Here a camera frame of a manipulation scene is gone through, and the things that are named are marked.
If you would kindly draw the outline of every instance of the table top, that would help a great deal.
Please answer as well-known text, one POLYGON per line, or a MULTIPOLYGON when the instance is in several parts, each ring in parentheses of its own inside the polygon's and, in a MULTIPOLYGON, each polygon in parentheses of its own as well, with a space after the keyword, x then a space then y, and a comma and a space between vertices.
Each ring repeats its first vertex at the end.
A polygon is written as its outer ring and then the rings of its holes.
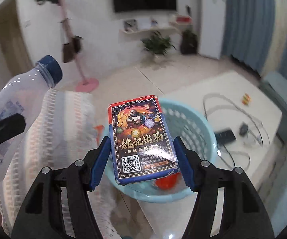
MULTIPOLYGON (((189 105, 204 114, 202 100, 205 95, 210 93, 226 96, 248 114, 258 118, 266 129, 269 140, 272 143, 282 117, 280 109, 277 108, 277 106, 275 106, 274 103, 257 87, 235 71, 181 88, 180 90, 166 94, 165 97, 189 105), (241 102, 245 93, 251 97, 251 102, 248 106, 243 105, 241 102)), ((205 104, 207 112, 210 112, 209 109, 218 105, 231 104, 217 97, 209 98, 205 104)), ((268 168, 262 164, 265 157, 267 157, 270 146, 265 131, 260 129, 263 147, 258 144, 249 146, 245 145, 244 139, 239 136, 239 128, 243 122, 251 126, 251 120, 245 114, 231 110, 231 108, 220 109, 209 115, 208 121, 215 132, 227 128, 232 129, 236 141, 227 145, 227 149, 230 152, 239 151, 243 153, 243 155, 232 154, 235 164, 246 171, 255 188, 258 189, 262 182, 262 175, 260 175, 260 173, 262 173, 261 168, 268 168)), ((251 128, 251 130, 256 135, 259 134, 255 127, 251 128)), ((227 153, 222 152, 222 157, 231 167, 233 167, 232 160, 227 153)), ((218 156, 213 164, 218 168, 231 169, 218 156)), ((196 196, 197 193, 194 193, 184 199, 165 204, 143 201, 138 201, 138 203, 159 238, 176 239, 181 238, 184 233, 190 219, 196 196)), ((219 189, 217 209, 211 235, 217 234, 220 227, 224 200, 223 196, 224 189, 219 189)))

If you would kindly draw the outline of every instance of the transparent bottle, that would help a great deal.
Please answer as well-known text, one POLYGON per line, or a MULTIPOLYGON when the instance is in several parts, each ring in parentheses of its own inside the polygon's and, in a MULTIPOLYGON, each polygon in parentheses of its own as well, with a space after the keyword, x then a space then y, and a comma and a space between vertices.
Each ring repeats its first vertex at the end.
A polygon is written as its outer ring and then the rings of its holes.
POLYGON ((10 162, 28 129, 38 117, 45 93, 62 79, 62 71, 52 56, 39 60, 35 68, 13 77, 0 92, 0 120, 15 113, 21 114, 26 128, 0 144, 0 181, 4 179, 10 162))

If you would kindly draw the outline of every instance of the bottle neck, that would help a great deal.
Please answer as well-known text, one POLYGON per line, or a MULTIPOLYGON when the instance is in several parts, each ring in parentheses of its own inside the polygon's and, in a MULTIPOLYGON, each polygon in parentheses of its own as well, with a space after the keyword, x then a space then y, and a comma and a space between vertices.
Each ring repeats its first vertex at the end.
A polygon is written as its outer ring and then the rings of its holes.
POLYGON ((46 81, 46 83, 47 83, 49 88, 54 88, 55 87, 55 82, 54 82, 53 78, 51 77, 51 75, 48 72, 47 68, 43 64, 37 62, 36 65, 35 65, 35 69, 37 71, 39 71, 39 73, 45 79, 45 81, 46 81))

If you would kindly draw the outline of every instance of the blue bottle cap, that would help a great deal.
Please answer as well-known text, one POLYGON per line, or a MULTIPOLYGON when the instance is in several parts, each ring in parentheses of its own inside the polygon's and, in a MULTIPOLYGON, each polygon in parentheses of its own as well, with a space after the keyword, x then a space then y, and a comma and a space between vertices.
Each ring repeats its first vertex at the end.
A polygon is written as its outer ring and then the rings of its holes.
POLYGON ((63 78, 63 72, 60 68, 59 63, 50 55, 44 56, 41 60, 38 61, 43 64, 48 72, 50 73, 52 79, 54 80, 55 85, 60 82, 63 78))

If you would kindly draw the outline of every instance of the purple circle icon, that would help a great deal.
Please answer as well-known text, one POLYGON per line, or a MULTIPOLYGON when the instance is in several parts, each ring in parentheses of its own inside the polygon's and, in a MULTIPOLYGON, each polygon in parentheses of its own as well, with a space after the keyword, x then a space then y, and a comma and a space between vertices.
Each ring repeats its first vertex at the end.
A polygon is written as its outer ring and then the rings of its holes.
POLYGON ((144 121, 144 125, 147 127, 147 128, 152 128, 154 125, 155 125, 155 121, 153 119, 146 119, 144 121))

